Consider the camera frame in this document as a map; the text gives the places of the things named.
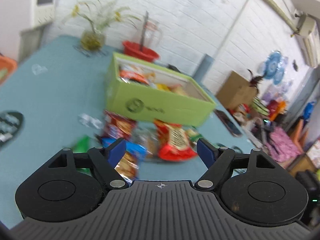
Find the red dark snack packet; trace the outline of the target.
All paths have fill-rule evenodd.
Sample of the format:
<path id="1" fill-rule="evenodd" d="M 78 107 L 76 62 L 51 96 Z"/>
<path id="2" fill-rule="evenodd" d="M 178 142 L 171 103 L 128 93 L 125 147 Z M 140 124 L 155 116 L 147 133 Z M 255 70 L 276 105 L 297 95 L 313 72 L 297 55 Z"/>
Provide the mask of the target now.
<path id="1" fill-rule="evenodd" d="M 103 136 L 113 139 L 123 138 L 130 141 L 132 132 L 136 127 L 135 120 L 126 118 L 122 115 L 104 110 L 105 126 Z"/>

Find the silver orange chip bag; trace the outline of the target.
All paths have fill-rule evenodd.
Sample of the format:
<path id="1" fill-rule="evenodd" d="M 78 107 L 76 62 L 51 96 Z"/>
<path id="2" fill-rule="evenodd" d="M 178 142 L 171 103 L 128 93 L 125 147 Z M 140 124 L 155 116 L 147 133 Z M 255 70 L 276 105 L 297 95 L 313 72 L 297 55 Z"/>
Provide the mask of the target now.
<path id="1" fill-rule="evenodd" d="M 119 77 L 126 83 L 135 82 L 149 86 L 156 78 L 155 72 L 145 71 L 142 67 L 134 64 L 121 64 L 119 67 Z"/>

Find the glass vase with plant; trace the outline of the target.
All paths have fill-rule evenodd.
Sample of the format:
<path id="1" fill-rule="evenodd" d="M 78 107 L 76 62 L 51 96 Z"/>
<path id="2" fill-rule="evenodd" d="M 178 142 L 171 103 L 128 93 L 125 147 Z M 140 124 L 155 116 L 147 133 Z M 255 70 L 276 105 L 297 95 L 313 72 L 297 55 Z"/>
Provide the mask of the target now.
<path id="1" fill-rule="evenodd" d="M 122 23 L 136 28 L 137 22 L 141 21 L 140 17 L 130 12 L 128 6 L 116 7 L 115 1 L 102 3 L 100 0 L 76 2 L 62 23 L 76 18 L 86 20 L 89 24 L 80 38 L 80 47 L 86 51 L 100 50 L 106 41 L 106 30 L 112 25 Z"/>

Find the smartphone in clear case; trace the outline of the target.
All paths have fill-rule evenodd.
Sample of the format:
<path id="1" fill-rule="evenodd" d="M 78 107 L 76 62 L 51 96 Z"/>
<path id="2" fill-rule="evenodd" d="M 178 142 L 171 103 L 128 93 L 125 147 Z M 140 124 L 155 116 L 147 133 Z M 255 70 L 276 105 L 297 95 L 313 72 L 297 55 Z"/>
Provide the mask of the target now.
<path id="1" fill-rule="evenodd" d="M 240 130 L 235 126 L 235 124 L 231 121 L 231 119 L 225 114 L 225 112 L 220 110 L 215 110 L 214 113 L 220 119 L 220 121 L 224 124 L 227 130 L 231 133 L 234 137 L 241 137 L 242 133 Z"/>

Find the brown cardboard box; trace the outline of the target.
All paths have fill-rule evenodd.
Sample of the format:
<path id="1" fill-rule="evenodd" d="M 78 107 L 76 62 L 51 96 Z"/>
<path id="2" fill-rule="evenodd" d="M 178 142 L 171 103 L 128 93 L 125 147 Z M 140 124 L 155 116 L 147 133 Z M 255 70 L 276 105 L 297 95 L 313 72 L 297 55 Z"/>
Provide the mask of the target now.
<path id="1" fill-rule="evenodd" d="M 235 109 L 240 104 L 250 105 L 258 89 L 236 72 L 231 72 L 228 79 L 216 94 L 217 100 L 225 109 Z"/>

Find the blue cookie packet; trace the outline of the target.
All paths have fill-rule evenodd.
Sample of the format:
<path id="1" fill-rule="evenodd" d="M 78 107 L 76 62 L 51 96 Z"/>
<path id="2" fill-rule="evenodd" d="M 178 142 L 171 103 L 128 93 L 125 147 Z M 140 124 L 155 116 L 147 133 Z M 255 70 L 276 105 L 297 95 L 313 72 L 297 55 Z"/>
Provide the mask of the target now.
<path id="1" fill-rule="evenodd" d="M 104 147 L 108 147 L 112 143 L 114 143 L 116 139 L 114 138 L 102 138 L 101 143 Z M 126 151 L 130 154 L 134 155 L 139 160 L 144 160 L 147 155 L 147 149 L 142 145 L 135 144 L 129 141 L 126 142 Z"/>

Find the green biscuit packet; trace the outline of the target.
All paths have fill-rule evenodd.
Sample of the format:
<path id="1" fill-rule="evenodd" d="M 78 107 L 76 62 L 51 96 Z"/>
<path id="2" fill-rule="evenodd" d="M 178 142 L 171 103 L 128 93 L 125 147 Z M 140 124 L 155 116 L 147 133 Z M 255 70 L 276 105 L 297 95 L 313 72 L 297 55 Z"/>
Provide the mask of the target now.
<path id="1" fill-rule="evenodd" d="M 84 153 L 89 150 L 90 147 L 90 137 L 85 135 L 77 140 L 72 146 L 71 149 L 73 153 Z M 77 168 L 78 172 L 91 176 L 91 172 L 89 168 Z"/>
<path id="2" fill-rule="evenodd" d="M 186 135 L 192 148 L 196 148 L 197 141 L 203 138 L 203 136 L 196 129 L 192 128 L 186 130 Z"/>

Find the pink patterned cloth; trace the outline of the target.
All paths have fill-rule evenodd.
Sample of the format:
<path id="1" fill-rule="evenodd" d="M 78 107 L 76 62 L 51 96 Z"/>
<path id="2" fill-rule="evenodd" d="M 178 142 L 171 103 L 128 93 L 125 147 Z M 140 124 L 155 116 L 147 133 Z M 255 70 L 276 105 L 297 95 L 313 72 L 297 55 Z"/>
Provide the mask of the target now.
<path id="1" fill-rule="evenodd" d="M 296 158 L 302 151 L 293 143 L 281 127 L 275 127 L 267 136 L 265 147 L 268 155 L 275 161 L 283 163 L 291 158 Z"/>

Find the orange plastic basin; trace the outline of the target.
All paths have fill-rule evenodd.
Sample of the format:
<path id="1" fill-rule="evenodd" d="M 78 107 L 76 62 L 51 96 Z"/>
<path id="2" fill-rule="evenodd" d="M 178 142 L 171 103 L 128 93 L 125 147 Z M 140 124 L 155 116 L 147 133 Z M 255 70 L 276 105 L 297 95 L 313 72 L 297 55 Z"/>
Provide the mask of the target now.
<path id="1" fill-rule="evenodd" d="M 18 64 L 15 60 L 2 55 L 0 56 L 0 85 L 4 83 L 16 71 L 17 67 Z"/>

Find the red chinese text snack bag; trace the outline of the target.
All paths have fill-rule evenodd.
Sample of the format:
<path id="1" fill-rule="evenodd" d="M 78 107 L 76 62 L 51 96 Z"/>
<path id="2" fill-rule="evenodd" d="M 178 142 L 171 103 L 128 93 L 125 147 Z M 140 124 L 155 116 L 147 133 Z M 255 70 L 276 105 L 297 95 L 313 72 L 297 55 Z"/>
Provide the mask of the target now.
<path id="1" fill-rule="evenodd" d="M 197 156 L 192 149 L 185 130 L 179 124 L 172 124 L 155 119 L 159 140 L 158 156 L 164 161 L 188 161 Z"/>

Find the dark red potted plant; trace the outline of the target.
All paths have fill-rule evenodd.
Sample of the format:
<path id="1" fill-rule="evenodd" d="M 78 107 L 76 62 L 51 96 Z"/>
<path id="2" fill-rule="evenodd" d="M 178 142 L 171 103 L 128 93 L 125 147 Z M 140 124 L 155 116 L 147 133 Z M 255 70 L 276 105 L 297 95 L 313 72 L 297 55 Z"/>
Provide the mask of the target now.
<path id="1" fill-rule="evenodd" d="M 249 81 L 250 87 L 258 88 L 259 83 L 264 79 L 263 75 L 253 75 L 253 72 L 250 69 L 247 69 L 250 73 L 251 79 Z"/>

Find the white air conditioner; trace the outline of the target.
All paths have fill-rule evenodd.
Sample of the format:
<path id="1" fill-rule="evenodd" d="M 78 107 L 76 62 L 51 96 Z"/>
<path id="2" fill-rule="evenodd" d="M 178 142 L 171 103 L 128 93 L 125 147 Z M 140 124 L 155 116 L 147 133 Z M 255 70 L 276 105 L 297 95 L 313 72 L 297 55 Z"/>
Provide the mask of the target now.
<path id="1" fill-rule="evenodd" d="M 317 21 L 308 14 L 297 14 L 297 36 L 305 63 L 311 68 L 319 67 L 319 29 Z"/>

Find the grey blue cylinder bottle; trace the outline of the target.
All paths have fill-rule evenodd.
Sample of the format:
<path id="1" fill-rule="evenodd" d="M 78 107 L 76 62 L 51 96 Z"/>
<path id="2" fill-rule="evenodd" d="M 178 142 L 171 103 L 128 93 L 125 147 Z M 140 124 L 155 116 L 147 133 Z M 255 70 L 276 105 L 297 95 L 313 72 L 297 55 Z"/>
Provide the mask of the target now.
<path id="1" fill-rule="evenodd" d="M 210 70 L 212 64 L 214 63 L 214 58 L 209 56 L 208 54 L 205 54 L 198 65 L 195 73 L 193 74 L 193 79 L 197 83 L 201 83 L 202 79 L 207 74 L 208 70 Z"/>

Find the clear cake packet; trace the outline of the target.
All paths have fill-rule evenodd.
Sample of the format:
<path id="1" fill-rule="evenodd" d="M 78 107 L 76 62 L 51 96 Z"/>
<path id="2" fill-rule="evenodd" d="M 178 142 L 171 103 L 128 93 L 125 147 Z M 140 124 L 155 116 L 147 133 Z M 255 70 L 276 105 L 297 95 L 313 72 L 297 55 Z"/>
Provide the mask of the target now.
<path id="1" fill-rule="evenodd" d="M 136 130 L 136 143 L 146 149 L 145 159 L 158 158 L 159 140 L 155 129 L 138 128 Z"/>

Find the glass pitcher with straw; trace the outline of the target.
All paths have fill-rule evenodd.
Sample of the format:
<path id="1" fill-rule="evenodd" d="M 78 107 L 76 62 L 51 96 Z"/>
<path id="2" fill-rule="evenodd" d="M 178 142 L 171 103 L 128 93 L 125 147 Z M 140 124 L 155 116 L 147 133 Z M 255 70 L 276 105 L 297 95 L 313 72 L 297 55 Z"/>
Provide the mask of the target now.
<path id="1" fill-rule="evenodd" d="M 139 33 L 138 49 L 143 48 L 156 48 L 163 37 L 163 31 L 160 28 L 160 23 L 150 17 L 148 11 L 145 12 L 144 21 Z"/>

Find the red plastic basket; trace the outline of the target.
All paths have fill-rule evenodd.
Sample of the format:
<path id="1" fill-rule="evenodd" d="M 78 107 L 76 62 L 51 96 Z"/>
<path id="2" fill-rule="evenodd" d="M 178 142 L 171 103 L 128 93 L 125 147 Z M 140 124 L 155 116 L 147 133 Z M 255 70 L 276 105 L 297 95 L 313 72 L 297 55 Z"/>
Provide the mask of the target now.
<path id="1" fill-rule="evenodd" d="M 124 46 L 124 54 L 127 56 L 135 57 L 140 60 L 144 60 L 147 62 L 154 62 L 160 58 L 159 54 L 150 48 L 143 47 L 140 49 L 140 44 L 131 42 L 131 41 L 123 41 Z"/>

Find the blue paper fan decoration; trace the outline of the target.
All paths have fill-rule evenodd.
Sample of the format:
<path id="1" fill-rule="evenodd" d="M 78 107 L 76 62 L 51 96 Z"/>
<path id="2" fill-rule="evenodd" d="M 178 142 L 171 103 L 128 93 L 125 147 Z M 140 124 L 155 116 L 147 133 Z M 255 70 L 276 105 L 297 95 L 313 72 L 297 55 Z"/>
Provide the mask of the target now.
<path id="1" fill-rule="evenodd" d="M 282 54 L 280 51 L 272 52 L 265 61 L 264 78 L 267 80 L 272 79 L 278 69 L 281 62 Z"/>

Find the white water dispenser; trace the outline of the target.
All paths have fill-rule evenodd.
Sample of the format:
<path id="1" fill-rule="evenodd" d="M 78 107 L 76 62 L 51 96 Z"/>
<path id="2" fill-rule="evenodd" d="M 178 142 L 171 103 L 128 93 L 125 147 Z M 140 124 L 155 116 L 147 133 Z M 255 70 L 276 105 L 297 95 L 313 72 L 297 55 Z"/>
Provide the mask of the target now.
<path id="1" fill-rule="evenodd" d="M 44 29 L 55 20 L 59 0 L 30 0 L 24 12 L 28 23 L 20 31 L 18 62 L 22 62 L 39 49 Z"/>

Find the large yellow snack bag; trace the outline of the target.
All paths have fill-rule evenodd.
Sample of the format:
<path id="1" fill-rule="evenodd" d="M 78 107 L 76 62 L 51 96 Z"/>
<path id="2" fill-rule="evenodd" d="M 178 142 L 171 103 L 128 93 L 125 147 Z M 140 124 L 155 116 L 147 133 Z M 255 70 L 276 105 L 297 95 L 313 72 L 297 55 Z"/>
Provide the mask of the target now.
<path id="1" fill-rule="evenodd" d="M 171 89 L 170 89 L 167 85 L 162 84 L 162 83 L 157 83 L 157 84 L 156 84 L 156 88 L 157 88 L 158 90 L 161 90 L 161 91 L 167 91 L 167 92 L 170 92 L 170 91 L 171 91 Z"/>

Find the green cardboard box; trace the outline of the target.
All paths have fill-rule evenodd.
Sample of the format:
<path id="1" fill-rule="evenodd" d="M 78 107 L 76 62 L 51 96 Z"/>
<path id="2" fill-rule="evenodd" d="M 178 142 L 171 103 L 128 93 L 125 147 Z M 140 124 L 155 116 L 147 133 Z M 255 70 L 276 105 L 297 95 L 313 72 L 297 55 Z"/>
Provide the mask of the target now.
<path id="1" fill-rule="evenodd" d="M 155 81 L 149 86 L 126 83 L 119 77 L 121 64 L 134 64 L 145 71 L 153 71 Z M 157 83 L 168 87 L 180 84 L 189 96 L 158 90 Z M 113 53 L 105 84 L 105 109 L 136 121 L 158 119 L 197 127 L 217 107 L 216 102 L 191 77 L 121 53 Z"/>

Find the red yellow snack packet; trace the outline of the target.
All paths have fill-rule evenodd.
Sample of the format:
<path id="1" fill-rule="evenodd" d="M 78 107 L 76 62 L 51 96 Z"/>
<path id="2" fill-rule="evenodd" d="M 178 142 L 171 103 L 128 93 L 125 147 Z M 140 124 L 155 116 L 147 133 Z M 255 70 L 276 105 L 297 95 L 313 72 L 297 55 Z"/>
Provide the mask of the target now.
<path id="1" fill-rule="evenodd" d="M 126 152 L 119 163 L 116 165 L 115 170 L 131 184 L 138 178 L 138 159 L 129 152 Z"/>

